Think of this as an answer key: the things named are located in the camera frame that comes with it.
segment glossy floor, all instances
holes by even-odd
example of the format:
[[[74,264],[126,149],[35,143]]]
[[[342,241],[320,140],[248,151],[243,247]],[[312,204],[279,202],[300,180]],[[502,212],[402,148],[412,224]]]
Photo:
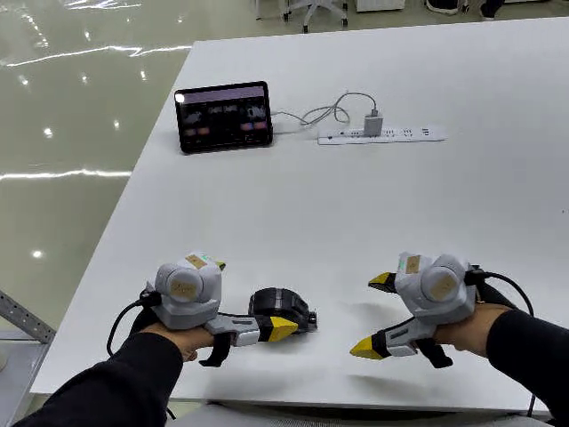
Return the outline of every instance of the glossy floor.
[[[0,287],[57,327],[196,40],[298,33],[277,0],[0,0]],[[478,20],[408,0],[349,28]],[[499,19],[569,15],[511,4]],[[311,31],[341,29],[326,11]]]

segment power adapter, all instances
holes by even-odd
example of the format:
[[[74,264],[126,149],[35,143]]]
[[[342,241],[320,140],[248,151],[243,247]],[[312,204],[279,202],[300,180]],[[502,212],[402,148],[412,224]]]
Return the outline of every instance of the power adapter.
[[[377,109],[372,109],[372,114],[364,118],[364,136],[381,136],[383,116]]]

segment tablet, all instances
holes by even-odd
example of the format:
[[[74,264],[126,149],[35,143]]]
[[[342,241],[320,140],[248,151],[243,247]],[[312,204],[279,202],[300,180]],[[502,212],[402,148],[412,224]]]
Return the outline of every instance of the tablet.
[[[174,100],[185,153],[266,147],[273,141],[266,82],[182,89]]]

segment white cable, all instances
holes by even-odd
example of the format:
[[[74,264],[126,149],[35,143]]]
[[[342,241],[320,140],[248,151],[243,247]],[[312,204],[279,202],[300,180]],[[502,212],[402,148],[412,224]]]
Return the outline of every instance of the white cable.
[[[331,114],[334,115],[334,119],[337,122],[343,123],[343,124],[348,124],[350,121],[350,116],[348,114],[348,111],[346,111],[344,108],[340,107],[340,102],[346,98],[348,95],[358,95],[358,96],[364,96],[366,98],[369,98],[372,102],[373,102],[373,111],[375,111],[377,113],[377,102],[375,101],[375,99],[372,97],[372,95],[370,95],[369,93],[363,93],[363,92],[346,92],[344,94],[342,94],[342,96],[340,98],[338,98],[336,100],[335,103],[333,103],[332,105],[326,105],[324,107],[318,107],[316,109],[311,109],[310,111],[307,111],[303,116],[297,116],[293,113],[289,113],[287,111],[276,111],[273,114],[271,114],[271,116],[278,116],[278,115],[285,115],[285,116],[289,116],[289,117],[294,117],[296,118],[299,122],[301,122],[301,126],[313,126],[316,125],[318,123],[320,123],[322,120],[324,120],[325,118],[329,117]],[[323,111],[323,113],[321,113],[319,116],[313,118],[312,120],[308,120],[308,116],[317,113],[318,111]],[[346,119],[342,120],[338,117],[338,113],[341,112]],[[289,132],[289,133],[295,133],[295,132],[299,132],[299,131],[303,131],[304,129],[298,129],[297,131],[293,131],[293,132]]]

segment power strip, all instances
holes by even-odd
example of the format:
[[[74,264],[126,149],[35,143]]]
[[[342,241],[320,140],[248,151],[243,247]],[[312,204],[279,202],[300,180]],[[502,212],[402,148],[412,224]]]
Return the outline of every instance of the power strip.
[[[389,142],[444,141],[448,138],[445,131],[436,126],[424,127],[386,127],[381,136],[364,136],[364,129],[345,131],[320,131],[319,145],[344,144],[384,144]]]

